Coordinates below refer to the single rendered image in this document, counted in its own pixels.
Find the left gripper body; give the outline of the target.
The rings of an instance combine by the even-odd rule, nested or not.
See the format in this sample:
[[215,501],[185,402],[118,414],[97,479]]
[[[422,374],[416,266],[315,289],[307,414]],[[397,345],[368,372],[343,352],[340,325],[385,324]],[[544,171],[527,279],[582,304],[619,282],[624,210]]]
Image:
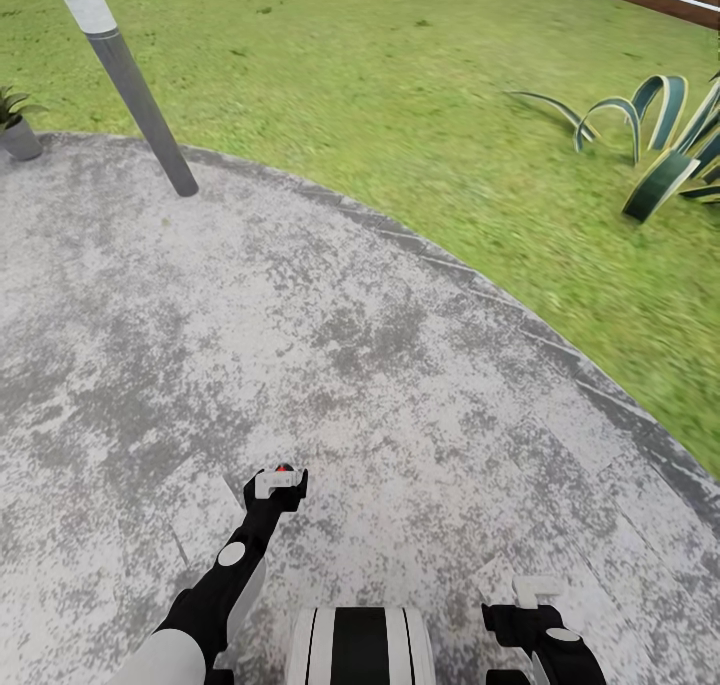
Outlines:
[[296,512],[300,505],[297,486],[275,488],[269,499],[256,499],[254,484],[248,485],[243,493],[246,518],[251,514],[264,516],[271,521],[273,528],[276,528],[281,512]]

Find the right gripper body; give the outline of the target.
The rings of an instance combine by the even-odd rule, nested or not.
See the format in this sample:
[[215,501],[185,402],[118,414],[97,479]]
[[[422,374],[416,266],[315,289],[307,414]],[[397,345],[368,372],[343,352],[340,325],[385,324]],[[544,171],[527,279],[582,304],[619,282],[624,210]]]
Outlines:
[[491,606],[497,642],[501,646],[520,648],[525,652],[524,629],[532,621],[558,623],[559,612],[554,606],[540,605],[535,609],[523,609],[515,604],[493,604]]

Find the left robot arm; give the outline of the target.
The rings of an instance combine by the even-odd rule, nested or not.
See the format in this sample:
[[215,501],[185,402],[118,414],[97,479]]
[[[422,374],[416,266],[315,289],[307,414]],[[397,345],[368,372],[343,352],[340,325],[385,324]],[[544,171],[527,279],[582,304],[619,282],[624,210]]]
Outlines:
[[166,620],[105,685],[203,685],[260,592],[281,512],[307,495],[308,470],[261,472],[244,490],[246,518],[215,566],[173,602]]

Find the robot trunk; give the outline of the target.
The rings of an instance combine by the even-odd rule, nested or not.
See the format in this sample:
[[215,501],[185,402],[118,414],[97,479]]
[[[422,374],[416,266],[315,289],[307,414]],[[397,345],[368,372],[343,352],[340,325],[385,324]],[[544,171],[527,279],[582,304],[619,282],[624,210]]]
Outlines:
[[291,636],[284,685],[436,685],[416,607],[303,608]]

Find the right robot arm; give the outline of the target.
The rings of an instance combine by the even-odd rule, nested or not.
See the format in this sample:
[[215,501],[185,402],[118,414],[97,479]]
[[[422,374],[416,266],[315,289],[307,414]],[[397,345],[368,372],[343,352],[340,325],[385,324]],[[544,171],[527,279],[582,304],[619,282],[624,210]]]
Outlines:
[[481,604],[488,631],[501,646],[520,648],[532,660],[537,685],[607,685],[583,637],[565,628],[551,605],[536,596],[560,596],[564,583],[554,575],[514,575],[515,604]]

